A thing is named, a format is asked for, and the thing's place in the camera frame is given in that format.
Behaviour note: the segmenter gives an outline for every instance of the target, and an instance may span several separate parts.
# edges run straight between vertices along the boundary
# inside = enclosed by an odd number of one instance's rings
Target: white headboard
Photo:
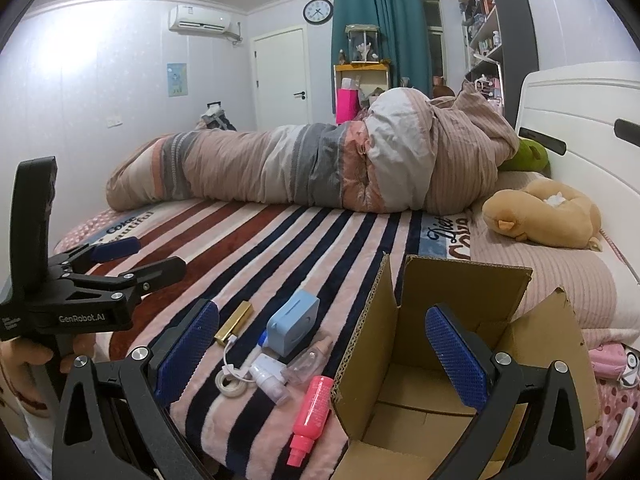
[[[640,124],[640,63],[596,62],[527,76],[520,127],[566,143],[549,151],[551,177],[588,195],[602,228],[640,274],[640,147],[617,138],[614,123]]]

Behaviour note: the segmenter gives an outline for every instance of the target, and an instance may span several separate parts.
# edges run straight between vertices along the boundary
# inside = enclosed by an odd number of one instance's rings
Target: teal curtain
[[[401,77],[408,77],[409,86],[431,95],[431,54],[422,0],[334,0],[332,81],[340,49],[348,54],[344,27],[352,23],[380,27],[380,57],[391,60],[394,87],[400,86]]]

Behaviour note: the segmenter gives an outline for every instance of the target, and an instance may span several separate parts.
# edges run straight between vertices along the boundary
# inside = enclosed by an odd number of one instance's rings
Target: window
[[[431,68],[434,76],[447,79],[446,56],[444,50],[444,29],[440,15],[439,0],[422,0],[424,4],[424,19],[427,22],[429,51],[431,53]]]

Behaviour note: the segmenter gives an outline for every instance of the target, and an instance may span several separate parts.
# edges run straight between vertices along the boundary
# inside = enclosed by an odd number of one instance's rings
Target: wall clock
[[[302,15],[311,25],[321,25],[334,15],[334,4],[329,0],[311,0],[305,5]]]

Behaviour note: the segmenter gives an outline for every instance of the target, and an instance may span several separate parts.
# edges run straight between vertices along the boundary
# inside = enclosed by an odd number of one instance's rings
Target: glass display case
[[[380,28],[377,25],[347,25],[351,64],[380,62]]]

